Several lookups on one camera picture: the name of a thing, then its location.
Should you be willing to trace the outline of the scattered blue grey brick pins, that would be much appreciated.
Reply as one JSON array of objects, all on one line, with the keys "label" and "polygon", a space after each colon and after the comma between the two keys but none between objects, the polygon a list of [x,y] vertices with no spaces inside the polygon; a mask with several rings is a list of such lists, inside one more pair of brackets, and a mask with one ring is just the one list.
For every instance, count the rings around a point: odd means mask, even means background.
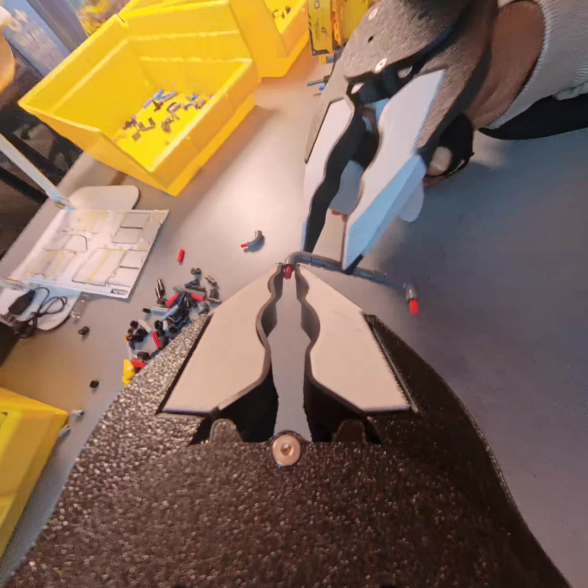
[{"label": "scattered blue grey brick pins", "polygon": [[180,94],[160,89],[151,95],[136,114],[128,116],[111,138],[112,142],[124,139],[138,141],[145,133],[159,129],[170,134],[176,121],[194,117],[215,97],[214,93]]}]

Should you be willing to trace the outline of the person's right forearm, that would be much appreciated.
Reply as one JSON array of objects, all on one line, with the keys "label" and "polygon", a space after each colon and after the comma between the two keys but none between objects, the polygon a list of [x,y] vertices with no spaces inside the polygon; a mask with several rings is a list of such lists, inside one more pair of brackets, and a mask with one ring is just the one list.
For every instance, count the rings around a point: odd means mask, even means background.
[{"label": "person's right forearm", "polygon": [[534,1],[543,16],[539,58],[509,109],[495,119],[495,130],[540,99],[558,102],[587,93],[587,1]]}]

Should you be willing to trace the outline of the white lamp base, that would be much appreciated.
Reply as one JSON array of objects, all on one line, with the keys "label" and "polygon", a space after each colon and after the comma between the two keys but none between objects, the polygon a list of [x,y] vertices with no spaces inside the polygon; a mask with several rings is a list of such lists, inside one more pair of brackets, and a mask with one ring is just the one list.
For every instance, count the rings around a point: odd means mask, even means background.
[{"label": "white lamp base", "polygon": [[[138,197],[138,188],[133,186],[84,187],[70,196],[72,207],[62,210],[133,210]],[[28,323],[33,316],[35,328],[51,330],[59,326],[82,293],[55,286],[14,284],[7,279],[2,284],[1,324],[11,329]]]}]

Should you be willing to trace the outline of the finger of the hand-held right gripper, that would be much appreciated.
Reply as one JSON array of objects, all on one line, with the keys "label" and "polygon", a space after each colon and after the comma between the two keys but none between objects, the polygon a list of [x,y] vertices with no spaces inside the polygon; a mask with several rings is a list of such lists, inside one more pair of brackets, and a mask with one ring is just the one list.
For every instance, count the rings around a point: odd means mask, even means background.
[{"label": "finger of the hand-held right gripper", "polygon": [[342,267],[351,272],[397,218],[419,214],[427,166],[417,150],[445,70],[412,79],[388,100],[378,120],[379,145],[360,181],[357,204],[345,226]]},{"label": "finger of the hand-held right gripper", "polygon": [[313,252],[323,230],[326,214],[337,194],[343,170],[350,160],[356,131],[355,109],[349,99],[329,104],[319,132],[306,159],[303,181],[305,219],[302,250]]}]

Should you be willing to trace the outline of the person's right hand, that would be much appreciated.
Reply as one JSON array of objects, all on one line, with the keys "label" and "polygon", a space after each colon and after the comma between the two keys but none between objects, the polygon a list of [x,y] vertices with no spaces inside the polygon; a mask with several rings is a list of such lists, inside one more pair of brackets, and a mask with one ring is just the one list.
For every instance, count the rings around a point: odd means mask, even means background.
[{"label": "person's right hand", "polygon": [[487,128],[508,111],[525,86],[543,46],[544,19],[539,5],[516,1],[496,18],[488,74],[466,116],[473,128]]}]

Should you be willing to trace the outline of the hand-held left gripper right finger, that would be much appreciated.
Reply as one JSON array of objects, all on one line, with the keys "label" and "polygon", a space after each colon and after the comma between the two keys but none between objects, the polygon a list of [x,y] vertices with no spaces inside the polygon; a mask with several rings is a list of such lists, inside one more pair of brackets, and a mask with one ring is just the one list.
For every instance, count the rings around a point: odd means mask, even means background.
[{"label": "hand-held left gripper right finger", "polygon": [[410,399],[364,311],[298,265],[305,351],[303,407],[314,442],[331,442],[347,420],[380,442],[375,418],[410,413]]}]

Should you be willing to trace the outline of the printed toy packaging box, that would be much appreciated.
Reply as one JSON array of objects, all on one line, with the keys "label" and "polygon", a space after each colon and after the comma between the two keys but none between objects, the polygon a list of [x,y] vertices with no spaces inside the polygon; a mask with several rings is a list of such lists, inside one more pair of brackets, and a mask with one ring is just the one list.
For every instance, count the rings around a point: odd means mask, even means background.
[{"label": "printed toy packaging box", "polygon": [[129,1],[1,1],[1,33],[42,77]]}]

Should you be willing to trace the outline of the grey desk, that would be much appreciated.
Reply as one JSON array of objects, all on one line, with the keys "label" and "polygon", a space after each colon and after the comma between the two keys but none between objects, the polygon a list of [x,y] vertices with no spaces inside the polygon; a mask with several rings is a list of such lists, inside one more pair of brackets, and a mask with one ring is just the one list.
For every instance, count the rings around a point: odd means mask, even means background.
[{"label": "grey desk", "polygon": [[[170,288],[200,267],[226,300],[297,250],[318,102],[307,82],[327,70],[306,49],[284,77],[262,80],[254,110],[177,197],[87,154],[64,177],[63,195],[135,185],[139,208],[170,212],[128,300],[90,299],[78,322],[19,341],[1,366],[2,387],[85,411],[31,496],[1,584],[26,558],[121,390],[123,336],[153,300],[156,280]],[[244,252],[256,230],[264,245]],[[476,134],[470,164],[429,190],[417,220],[395,223],[364,266],[414,284],[419,314],[391,288],[313,272],[443,376],[481,426],[532,532],[570,584],[587,587],[587,131],[512,143]]]}]

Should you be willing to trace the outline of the white sticker sheet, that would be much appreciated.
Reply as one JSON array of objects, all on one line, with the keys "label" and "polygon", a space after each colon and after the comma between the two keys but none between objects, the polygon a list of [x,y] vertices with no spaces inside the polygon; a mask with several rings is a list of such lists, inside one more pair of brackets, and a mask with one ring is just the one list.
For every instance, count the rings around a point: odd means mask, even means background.
[{"label": "white sticker sheet", "polygon": [[169,210],[62,210],[9,283],[127,299]]}]

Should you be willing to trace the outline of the pile of black red pins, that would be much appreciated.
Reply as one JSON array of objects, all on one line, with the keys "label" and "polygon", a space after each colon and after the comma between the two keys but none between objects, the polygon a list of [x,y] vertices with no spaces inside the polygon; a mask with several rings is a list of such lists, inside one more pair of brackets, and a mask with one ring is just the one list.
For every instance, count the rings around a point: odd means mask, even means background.
[{"label": "pile of black red pins", "polygon": [[169,296],[165,295],[162,280],[158,280],[156,305],[143,308],[144,318],[129,323],[124,340],[127,359],[132,361],[136,374],[196,318],[207,316],[221,304],[219,284],[214,277],[203,275],[200,268],[192,268],[190,274],[192,280],[175,286]]}]

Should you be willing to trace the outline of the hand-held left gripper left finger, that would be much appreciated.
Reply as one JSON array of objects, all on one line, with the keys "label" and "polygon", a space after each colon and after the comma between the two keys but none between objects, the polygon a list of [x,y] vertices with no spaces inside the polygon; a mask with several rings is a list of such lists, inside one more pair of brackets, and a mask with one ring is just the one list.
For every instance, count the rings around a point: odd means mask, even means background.
[{"label": "hand-held left gripper left finger", "polygon": [[193,441],[207,438],[219,419],[231,420],[246,442],[273,437],[278,395],[269,334],[281,296],[282,265],[277,263],[206,320],[162,401],[164,414],[203,419]]}]

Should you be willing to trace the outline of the yellow storage bin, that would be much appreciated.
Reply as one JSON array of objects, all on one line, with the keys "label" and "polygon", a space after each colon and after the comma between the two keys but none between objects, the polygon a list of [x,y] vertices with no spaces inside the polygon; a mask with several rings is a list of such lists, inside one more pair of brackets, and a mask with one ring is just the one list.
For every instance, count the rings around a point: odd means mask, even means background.
[{"label": "yellow storage bin", "polygon": [[1,554],[53,451],[68,412],[1,388]]},{"label": "yellow storage bin", "polygon": [[[261,77],[283,77],[308,46],[306,1],[230,1],[239,28]],[[289,5],[285,19],[274,19],[273,8]]]},{"label": "yellow storage bin", "polygon": [[[19,104],[99,162],[177,196],[254,108],[260,80],[230,3],[183,2],[109,19]],[[215,97],[170,134],[112,142],[160,89]]]}]

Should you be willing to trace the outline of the yellow building brick model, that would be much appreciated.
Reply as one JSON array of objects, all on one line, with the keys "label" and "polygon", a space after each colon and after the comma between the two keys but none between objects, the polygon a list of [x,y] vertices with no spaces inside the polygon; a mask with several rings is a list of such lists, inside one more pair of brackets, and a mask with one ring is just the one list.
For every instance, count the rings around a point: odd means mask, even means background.
[{"label": "yellow building brick model", "polygon": [[321,64],[338,60],[351,34],[374,1],[308,1],[309,37]]}]

